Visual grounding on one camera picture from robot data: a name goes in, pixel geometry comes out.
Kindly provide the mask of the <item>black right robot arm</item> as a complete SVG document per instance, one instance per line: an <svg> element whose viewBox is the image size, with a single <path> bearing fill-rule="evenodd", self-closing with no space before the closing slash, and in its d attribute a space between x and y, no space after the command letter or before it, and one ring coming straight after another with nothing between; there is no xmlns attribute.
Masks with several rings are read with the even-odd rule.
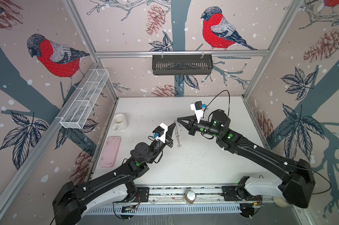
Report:
<svg viewBox="0 0 339 225"><path fill-rule="evenodd" d="M229 128L230 118L223 110L214 111L211 121L198 120L195 115L179 117L177 121L188 130L189 135L193 136L196 132L211 135L222 150L243 156L276 176L273 179L243 176L235 187L239 199L281 197L289 204L308 208L315 187L314 175L308 162L303 159L286 159L257 146Z"/></svg>

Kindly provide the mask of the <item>tape roll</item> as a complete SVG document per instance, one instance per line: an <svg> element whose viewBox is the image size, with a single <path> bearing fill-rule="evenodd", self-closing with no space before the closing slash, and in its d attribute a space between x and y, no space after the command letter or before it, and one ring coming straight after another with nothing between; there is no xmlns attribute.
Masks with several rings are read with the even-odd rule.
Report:
<svg viewBox="0 0 339 225"><path fill-rule="evenodd" d="M286 208L291 206L290 203L288 203L284 198L274 196L273 197L273 202L280 208Z"/></svg>

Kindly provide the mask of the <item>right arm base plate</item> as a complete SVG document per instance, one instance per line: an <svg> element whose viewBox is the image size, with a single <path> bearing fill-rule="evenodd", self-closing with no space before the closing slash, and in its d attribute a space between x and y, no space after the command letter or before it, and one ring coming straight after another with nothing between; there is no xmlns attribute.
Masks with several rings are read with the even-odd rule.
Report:
<svg viewBox="0 0 339 225"><path fill-rule="evenodd" d="M251 195L244 187L222 186L225 201L262 201L261 196Z"/></svg>

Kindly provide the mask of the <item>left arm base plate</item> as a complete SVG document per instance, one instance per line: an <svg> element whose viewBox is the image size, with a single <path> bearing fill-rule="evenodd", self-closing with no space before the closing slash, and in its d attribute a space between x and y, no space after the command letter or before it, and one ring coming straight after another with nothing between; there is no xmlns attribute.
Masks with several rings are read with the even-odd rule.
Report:
<svg viewBox="0 0 339 225"><path fill-rule="evenodd" d="M149 201L149 187L132 187L127 190L123 203L147 203Z"/></svg>

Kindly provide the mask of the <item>pink rectangular tray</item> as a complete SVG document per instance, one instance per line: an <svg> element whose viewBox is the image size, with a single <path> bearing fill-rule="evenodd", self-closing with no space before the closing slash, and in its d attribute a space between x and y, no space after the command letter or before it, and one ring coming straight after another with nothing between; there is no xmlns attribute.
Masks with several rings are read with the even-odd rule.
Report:
<svg viewBox="0 0 339 225"><path fill-rule="evenodd" d="M120 136L109 136L101 153L100 159L98 161L98 166L100 168L111 168L114 167L117 154L121 144Z"/></svg>

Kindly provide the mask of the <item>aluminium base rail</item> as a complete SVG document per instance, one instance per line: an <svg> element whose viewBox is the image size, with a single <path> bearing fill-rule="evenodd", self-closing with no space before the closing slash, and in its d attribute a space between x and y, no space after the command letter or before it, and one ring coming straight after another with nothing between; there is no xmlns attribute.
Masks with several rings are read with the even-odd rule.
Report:
<svg viewBox="0 0 339 225"><path fill-rule="evenodd" d="M257 188L250 190L249 187L244 184L230 184L229 186L237 186L238 188L245 188L253 196L272 196L284 198L284 194L278 194L279 190L270 189L266 184L256 183ZM89 183L83 183L81 185L74 186L72 190L67 191L61 200L57 202L75 202L78 207L85 211L90 208L98 208L107 203L122 202L127 196L127 190L130 188L136 188L133 182L126 184L120 184L118 186L107 185L93 185ZM149 200L148 202L157 202L160 198L183 198L188 189L193 190L197 198L202 195L211 196L213 198L222 196L222 187L207 188L207 187L149 187Z"/></svg>

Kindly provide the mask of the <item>black slotted wall basket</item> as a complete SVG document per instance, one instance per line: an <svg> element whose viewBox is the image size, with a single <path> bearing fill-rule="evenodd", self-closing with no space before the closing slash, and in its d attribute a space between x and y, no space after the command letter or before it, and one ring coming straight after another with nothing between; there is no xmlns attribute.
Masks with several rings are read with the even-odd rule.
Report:
<svg viewBox="0 0 339 225"><path fill-rule="evenodd" d="M212 55L153 55L152 70L156 76L210 75Z"/></svg>

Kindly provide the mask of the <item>white ceramic mug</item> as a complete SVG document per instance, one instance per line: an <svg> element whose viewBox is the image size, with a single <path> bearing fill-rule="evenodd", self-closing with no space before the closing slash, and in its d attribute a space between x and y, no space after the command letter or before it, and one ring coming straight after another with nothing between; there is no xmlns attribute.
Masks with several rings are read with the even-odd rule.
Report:
<svg viewBox="0 0 339 225"><path fill-rule="evenodd" d="M113 122L114 125L112 127L113 130L120 130L120 131L124 131L128 128L128 121L125 117L124 114L117 114L113 117Z"/></svg>

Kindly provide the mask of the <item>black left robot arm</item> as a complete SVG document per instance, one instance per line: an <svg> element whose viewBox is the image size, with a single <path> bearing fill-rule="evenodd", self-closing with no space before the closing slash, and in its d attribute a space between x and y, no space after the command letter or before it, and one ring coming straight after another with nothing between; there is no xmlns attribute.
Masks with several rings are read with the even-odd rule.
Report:
<svg viewBox="0 0 339 225"><path fill-rule="evenodd" d="M172 134L176 122L167 126L160 124L153 130L151 144L138 143L129 159L113 171L100 177L75 185L64 184L52 202L56 225L75 225L94 209L108 203L130 202L136 198L134 180L149 170L149 164L159 163L166 146L173 146Z"/></svg>

